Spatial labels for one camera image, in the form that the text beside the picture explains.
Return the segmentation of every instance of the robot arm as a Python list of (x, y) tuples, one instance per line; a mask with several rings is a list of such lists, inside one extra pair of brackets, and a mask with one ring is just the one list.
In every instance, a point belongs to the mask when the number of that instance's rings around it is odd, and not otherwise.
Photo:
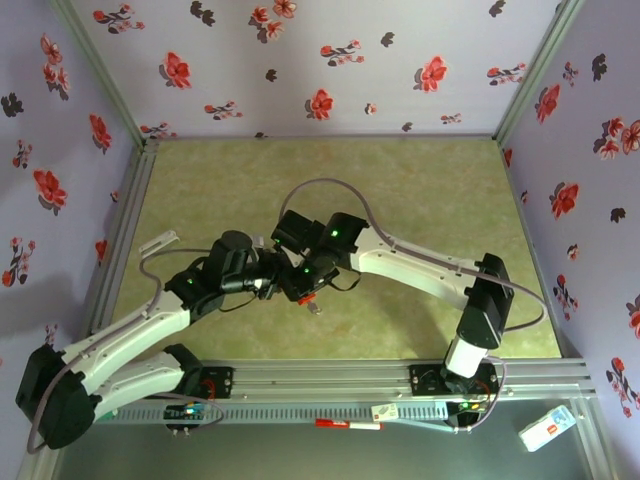
[[(462, 310), (441, 372), (454, 391), (465, 390), (487, 350), (500, 344), (513, 291), (479, 278), (474, 281), (456, 269), (410, 253), (508, 280), (498, 257), (486, 254), (481, 262), (474, 262), (397, 239), (389, 245), (365, 220), (344, 213), (334, 214), (325, 226), (287, 211), (271, 238), (273, 249), (254, 249), (246, 234), (225, 232), (207, 257), (177, 273), (157, 298), (120, 322), (62, 352), (46, 344), (36, 350), (16, 403), (31, 421), (41, 402), (46, 403), (36, 422), (45, 443), (50, 448), (64, 447), (106, 412), (154, 394), (189, 391), (202, 365), (182, 345), (167, 347), (147, 361), (129, 362), (219, 309), (225, 295), (252, 292), (268, 300), (283, 292), (301, 303), (330, 285), (339, 275), (338, 268), (391, 278)], [(56, 376), (60, 377), (57, 384), (49, 387)], [(53, 388), (48, 397), (47, 388)]]

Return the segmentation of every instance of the floral wallpaper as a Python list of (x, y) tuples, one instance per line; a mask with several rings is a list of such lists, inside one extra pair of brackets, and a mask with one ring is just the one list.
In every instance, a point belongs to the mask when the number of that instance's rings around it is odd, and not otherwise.
[(0, 477), (13, 479), (29, 431), (15, 405), (27, 358), (79, 334), (133, 142), (48, 2), (0, 10), (11, 19), (0, 29)]
[(585, 2), (504, 145), (555, 319), (595, 379), (625, 479), (640, 478), (639, 15), (633, 0)]
[(66, 1), (143, 136), (259, 138), (493, 134), (559, 2)]

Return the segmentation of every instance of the bracket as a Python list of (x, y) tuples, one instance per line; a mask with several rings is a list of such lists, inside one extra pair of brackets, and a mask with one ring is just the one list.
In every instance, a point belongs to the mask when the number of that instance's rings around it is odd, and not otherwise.
[[(414, 397), (437, 397), (451, 395), (451, 389), (440, 375), (442, 364), (409, 365), (409, 383)], [(465, 395), (486, 395), (486, 387), (494, 395), (500, 386), (496, 367), (492, 363), (481, 363)]]

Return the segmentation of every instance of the gray cable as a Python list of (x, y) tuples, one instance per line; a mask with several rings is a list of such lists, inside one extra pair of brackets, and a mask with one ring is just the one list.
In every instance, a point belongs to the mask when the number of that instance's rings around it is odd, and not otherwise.
[(314, 178), (312, 180), (307, 180), (306, 182), (303, 182), (300, 185), (298, 185), (297, 187), (295, 187), (286, 196), (286, 198), (284, 199), (284, 202), (282, 202), (282, 207), (280, 208), (280, 216), (279, 216), (279, 218), (282, 218), (282, 216), (284, 215), (284, 212), (286, 211), (286, 208), (287, 208), (287, 205), (288, 205), (289, 201), (291, 200), (291, 198), (300, 189), (302, 189), (302, 188), (304, 188), (304, 187), (306, 187), (308, 185), (311, 185), (313, 183), (320, 183), (320, 182), (335, 183), (337, 185), (343, 186), (347, 190), (351, 191), (356, 197), (358, 197), (358, 199), (362, 203), (362, 206), (364, 207), (365, 211), (367, 212), (367, 218), (369, 219), (369, 223), (371, 224), (371, 227), (380, 236), (382, 241), (385, 242), (392, 249), (394, 249), (394, 250), (396, 250), (398, 252), (402, 252), (402, 253), (404, 253), (406, 255), (409, 255), (411, 257), (417, 258), (419, 260), (422, 260), (422, 261), (425, 261), (425, 262), (429, 262), (429, 263), (432, 263), (434, 265), (438, 265), (439, 267), (446, 268), (447, 270), (455, 270), (456, 272), (462, 273), (464, 275), (471, 275), (472, 277), (481, 278), (481, 279), (487, 280), (489, 282), (497, 283), (498, 285), (502, 285), (504, 287), (508, 287), (508, 288), (511, 288), (511, 289), (514, 289), (514, 290), (519, 290), (519, 291), (529, 295), (530, 297), (532, 297), (534, 300), (536, 300), (540, 304), (540, 307), (542, 308), (542, 313), (540, 314), (540, 316), (538, 316), (536, 319), (534, 319), (534, 320), (532, 320), (530, 322), (523, 323), (521, 325), (515, 325), (513, 327), (507, 327), (504, 330), (505, 332), (514, 332), (514, 331), (517, 331), (517, 330), (523, 330), (525, 328), (533, 327), (533, 326), (538, 325), (539, 323), (541, 323), (549, 315), (549, 312), (547, 310), (547, 305), (546, 305), (544, 299), (542, 297), (540, 297), (538, 294), (536, 294), (535, 292), (533, 292), (532, 290), (528, 289), (527, 287), (524, 287), (524, 286), (519, 285), (517, 283), (510, 282), (508, 280), (502, 280), (501, 278), (494, 277), (493, 275), (488, 275), (488, 274), (483, 273), (483, 272), (478, 272), (476, 270), (471, 270), (470, 268), (460, 267), (460, 266), (456, 265), (455, 263), (445, 262), (444, 260), (440, 260), (439, 258), (435, 258), (435, 257), (432, 257), (430, 255), (426, 255), (424, 253), (416, 252), (416, 251), (411, 250), (409, 248), (405, 248), (402, 245), (396, 245), (392, 238), (387, 237), (387, 235), (384, 233), (384, 231), (382, 230), (382, 228), (380, 227), (380, 225), (376, 221), (376, 218), (373, 215), (373, 211), (371, 210), (371, 206), (369, 205), (369, 202), (364, 197), (364, 195), (362, 195), (362, 193), (360, 193), (358, 191), (358, 189), (356, 189), (354, 186), (348, 184), (347, 182), (343, 182), (342, 180), (338, 180), (337, 178)]
[[(145, 263), (148, 262), (149, 260), (151, 260), (152, 258), (156, 258), (156, 257), (159, 257), (161, 255), (167, 255), (169, 253), (173, 254), (173, 253), (203, 253), (203, 252), (204, 253), (209, 253), (209, 250), (205, 250), (205, 249), (202, 249), (202, 248), (178, 248), (178, 249), (175, 249), (175, 250), (167, 250), (167, 251), (164, 251), (164, 252), (153, 253), (153, 254), (149, 255), (148, 257), (143, 258), (140, 261), (140, 265), (138, 267), (140, 272), (145, 277), (150, 278), (151, 280), (153, 280), (155, 285), (156, 285), (155, 293), (153, 295), (153, 298), (151, 299), (151, 303), (149, 304), (149, 306), (146, 309), (147, 311), (152, 311), (155, 308), (155, 306), (158, 303), (158, 301), (160, 300), (160, 294), (162, 292), (162, 280), (157, 275), (154, 275), (153, 273), (147, 271), (145, 269), (145, 267), (144, 267)], [(143, 315), (139, 315), (131, 323), (122, 325), (120, 328), (116, 328), (113, 332), (109, 333), (108, 335), (105, 335), (100, 340), (98, 340), (97, 342), (92, 344), (91, 347), (90, 347), (91, 350), (95, 350), (98, 347), (104, 345), (106, 342), (108, 342), (109, 340), (111, 340), (115, 336), (119, 335), (123, 330), (125, 330), (127, 328), (130, 328), (131, 326), (135, 326), (138, 323), (143, 322), (144, 319), (145, 319), (145, 317)], [(49, 397), (51, 397), (51, 393), (56, 388), (56, 386), (58, 385), (58, 383), (60, 382), (62, 377), (68, 371), (73, 369), (73, 367), (75, 367), (78, 364), (78, 362), (80, 362), (80, 360), (82, 359), (83, 356), (90, 356), (90, 352), (89, 352), (88, 349), (80, 352), (77, 357), (75, 357), (67, 365), (65, 365), (62, 368), (62, 370), (60, 370), (58, 372), (58, 374), (55, 377), (53, 377), (53, 380), (51, 380), (51, 383), (49, 383), (49, 385), (47, 385), (47, 388), (45, 389), (44, 393), (42, 394), (42, 397), (40, 398), (40, 402), (38, 403), (38, 408), (36, 408), (36, 413), (33, 416), (33, 421), (31, 422), (31, 430), (29, 430), (29, 437), (27, 438), (27, 452), (30, 453), (31, 455), (34, 455), (34, 454), (38, 453), (46, 445), (44, 442), (42, 444), (38, 445), (38, 446), (35, 446), (34, 444), (35, 444), (35, 441), (36, 441), (36, 436), (38, 435), (38, 428), (40, 427), (40, 422), (42, 421), (42, 416), (44, 415), (44, 410), (47, 407), (47, 403), (49, 401)]]

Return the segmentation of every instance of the red marker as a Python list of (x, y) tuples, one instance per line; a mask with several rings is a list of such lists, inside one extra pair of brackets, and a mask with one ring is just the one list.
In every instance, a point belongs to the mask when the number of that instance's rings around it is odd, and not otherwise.
[(347, 422), (344, 420), (316, 419), (318, 428), (353, 428), (356, 430), (382, 430), (382, 424), (376, 422)]

